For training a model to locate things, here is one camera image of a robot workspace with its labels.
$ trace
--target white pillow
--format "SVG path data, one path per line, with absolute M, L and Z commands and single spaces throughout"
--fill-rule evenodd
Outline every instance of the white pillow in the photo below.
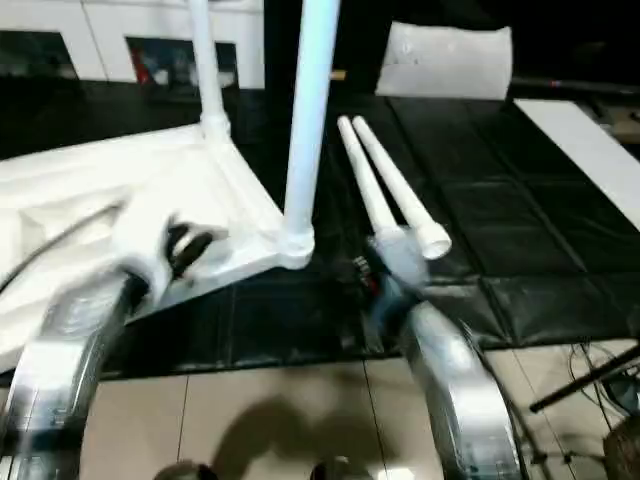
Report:
M 512 51 L 509 27 L 480 32 L 393 22 L 376 93 L 503 99 Z

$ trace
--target black cable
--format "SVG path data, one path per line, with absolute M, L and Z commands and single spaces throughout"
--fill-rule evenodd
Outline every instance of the black cable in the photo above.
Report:
M 576 355 L 578 354 L 578 351 L 575 349 L 575 345 L 572 346 L 571 348 L 571 353 L 569 354 L 569 360 L 568 360 L 568 369 L 569 369 L 569 376 L 571 377 L 572 381 L 575 381 L 576 379 L 576 374 L 573 370 L 573 359 L 576 357 Z M 598 389 L 598 382 L 594 383 L 593 385 L 594 389 Z M 587 399 L 589 400 L 589 402 L 593 403 L 596 407 L 600 407 L 600 405 L 598 404 L 597 400 L 594 399 L 591 395 L 589 395 L 585 390 L 580 390 L 580 393 Z M 609 413 L 612 413 L 614 415 L 620 415 L 620 416 L 624 416 L 623 413 L 621 413 L 618 408 L 615 406 L 615 404 L 613 402 L 611 402 L 608 398 L 605 397 L 605 400 L 607 402 L 607 404 L 609 405 L 610 408 L 607 408 L 607 411 Z
M 589 367 L 589 370 L 593 370 L 593 363 L 591 362 L 591 357 L 589 357 L 589 352 L 587 350 L 587 346 L 584 343 L 580 344 L 580 348 L 582 349 L 582 352 L 584 353 L 585 359 L 587 361 L 587 365 Z M 609 417 L 607 416 L 607 412 L 604 408 L 604 404 L 602 403 L 602 396 L 600 395 L 600 390 L 598 389 L 598 385 L 595 385 L 595 391 L 596 391 L 596 398 L 598 399 L 598 405 L 600 406 L 600 410 L 602 411 L 602 416 L 604 417 L 604 421 L 607 424 L 607 427 L 609 427 L 609 431 L 612 432 L 613 431 L 613 426 L 611 425 L 611 421 L 609 420 Z
M 101 208 L 100 210 L 92 213 L 91 215 L 88 215 L 88 216 L 78 220 L 76 223 L 74 223 L 69 228 L 65 229 L 64 231 L 62 231 L 61 233 L 59 233 L 58 235 L 53 237 L 51 240 L 49 240 L 49 241 L 43 243 L 42 245 L 40 245 L 33 252 L 31 252 L 27 256 L 27 258 L 25 258 L 22 262 L 20 262 L 18 265 L 16 265 L 4 277 L 4 280 L 2 280 L 2 283 L 0 283 L 0 295 L 2 295 L 4 293 L 4 291 L 9 287 L 9 285 L 11 285 L 11 283 L 18 276 L 20 276 L 43 253 L 46 253 L 51 248 L 55 247 L 58 243 L 60 243 L 61 241 L 65 240 L 66 238 L 70 237 L 71 235 L 76 233 L 78 230 L 86 227 L 87 225 L 89 225 L 91 222 L 97 220 L 98 218 L 100 218 L 100 217 L 102 217 L 102 216 L 104 216 L 104 215 L 106 215 L 106 214 L 108 214 L 108 213 L 110 213 L 112 211 L 120 210 L 123 205 L 124 205 L 124 202 L 112 203 L 111 205 L 108 205 L 108 206 L 106 206 L 104 208 Z

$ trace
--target white pvc pipe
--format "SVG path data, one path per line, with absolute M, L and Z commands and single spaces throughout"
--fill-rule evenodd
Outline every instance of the white pvc pipe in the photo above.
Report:
M 209 25 L 208 0 L 189 0 L 191 28 L 193 30 L 193 52 L 198 70 L 198 86 L 202 116 L 200 121 L 205 135 L 229 133 L 229 119 L 222 104 L 218 82 L 218 59 Z
M 400 227 L 393 218 L 382 189 L 347 117 L 342 116 L 338 119 L 338 130 L 340 130 L 344 148 L 351 161 L 353 173 L 358 182 L 358 188 L 374 233 L 381 235 L 390 231 L 400 231 Z
M 300 258 L 300 267 L 314 246 L 311 214 L 339 12 L 340 0 L 304 0 L 302 6 L 282 245 L 289 260 Z
M 445 255 L 451 249 L 451 238 L 446 230 L 431 218 L 364 118 L 356 117 L 353 126 L 414 231 L 423 256 L 433 260 Z

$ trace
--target tile floor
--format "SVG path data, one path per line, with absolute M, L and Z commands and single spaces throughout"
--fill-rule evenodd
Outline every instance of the tile floor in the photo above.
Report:
M 606 358 L 602 348 L 619 353 L 632 344 L 598 344 L 593 358 Z M 525 411 L 569 380 L 569 353 L 556 346 L 489 358 Z M 576 373 L 584 372 L 584 360 L 574 360 Z M 602 454 L 607 426 L 584 395 L 526 417 L 552 454 L 547 466 L 554 479 L 606 478 L 590 458 L 567 466 L 553 456 Z M 334 455 L 359 459 L 379 480 L 442 478 L 427 407 L 402 360 L 103 383 L 87 426 L 81 478 L 152 479 L 163 467 L 192 459 L 213 465 L 221 480 L 306 479 L 319 459 Z M 539 466 L 530 472 L 544 479 Z

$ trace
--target white panel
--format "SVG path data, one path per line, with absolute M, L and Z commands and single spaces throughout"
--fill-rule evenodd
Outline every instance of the white panel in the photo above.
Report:
M 476 32 L 393 22 L 376 94 L 503 99 L 511 29 Z
M 106 79 L 100 55 L 79 1 L 0 1 L 0 30 L 59 32 L 78 78 Z
M 572 102 L 516 104 L 640 230 L 640 162 Z
M 110 80 L 135 82 L 126 37 L 191 40 L 189 11 L 129 5 L 85 6 Z M 241 88 L 264 88 L 263 16 L 215 11 L 210 7 L 214 40 L 234 43 Z

